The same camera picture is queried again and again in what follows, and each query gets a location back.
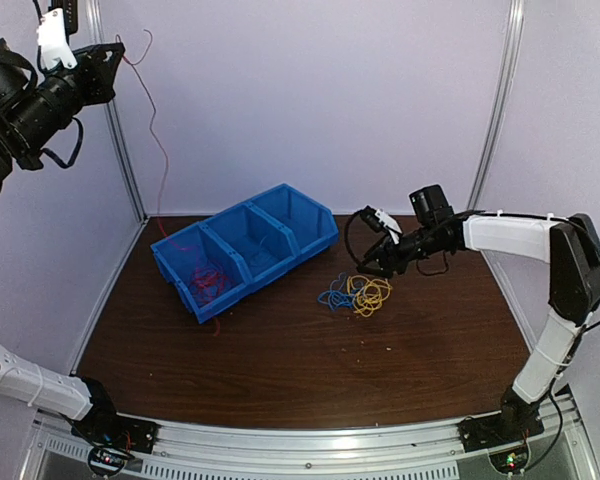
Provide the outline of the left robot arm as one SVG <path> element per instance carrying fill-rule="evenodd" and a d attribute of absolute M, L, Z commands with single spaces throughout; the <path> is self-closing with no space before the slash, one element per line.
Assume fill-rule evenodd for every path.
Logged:
<path fill-rule="evenodd" d="M 124 53 L 120 42 L 95 44 L 73 51 L 69 66 L 40 74 L 0 38 L 0 193 L 15 167 L 40 170 L 43 156 L 62 169 L 74 166 L 80 143 L 68 160 L 46 144 L 75 122 L 83 108 L 114 98 L 114 81 Z M 85 425 L 103 444 L 117 442 L 124 433 L 123 421 L 100 382 L 18 360 L 1 345 L 0 395 Z"/>

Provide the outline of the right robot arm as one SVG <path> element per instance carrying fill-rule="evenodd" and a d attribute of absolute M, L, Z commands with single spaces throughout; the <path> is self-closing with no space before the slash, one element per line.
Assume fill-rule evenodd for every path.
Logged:
<path fill-rule="evenodd" d="M 352 214 L 379 234 L 361 256 L 358 272 L 390 279 L 434 255 L 476 253 L 529 266 L 540 274 L 536 297 L 545 307 L 521 370 L 503 394 L 492 430 L 515 440 L 531 424 L 539 404 L 572 363 L 583 337 L 600 327 L 600 239 L 583 213 L 561 217 L 480 209 L 455 210 L 438 184 L 412 192 L 416 227 L 404 230 L 388 212 L 367 205 Z"/>

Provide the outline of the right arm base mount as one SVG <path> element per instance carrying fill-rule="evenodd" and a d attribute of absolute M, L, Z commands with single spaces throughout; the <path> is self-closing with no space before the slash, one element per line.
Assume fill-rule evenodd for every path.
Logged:
<path fill-rule="evenodd" d="M 544 432 L 539 402 L 504 400 L 501 409 L 482 417 L 465 417 L 457 424 L 466 453 L 486 450 L 499 474 L 522 474 L 531 463 L 529 439 Z"/>

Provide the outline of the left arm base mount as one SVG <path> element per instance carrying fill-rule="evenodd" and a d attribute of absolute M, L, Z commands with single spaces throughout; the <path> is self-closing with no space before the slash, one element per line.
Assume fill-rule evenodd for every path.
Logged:
<path fill-rule="evenodd" d="M 91 446 L 86 463 L 97 478 L 118 475 L 136 459 L 135 453 L 153 452 L 157 423 L 119 414 L 106 392 L 94 393 L 91 401 L 84 418 L 68 423 L 71 433 Z"/>

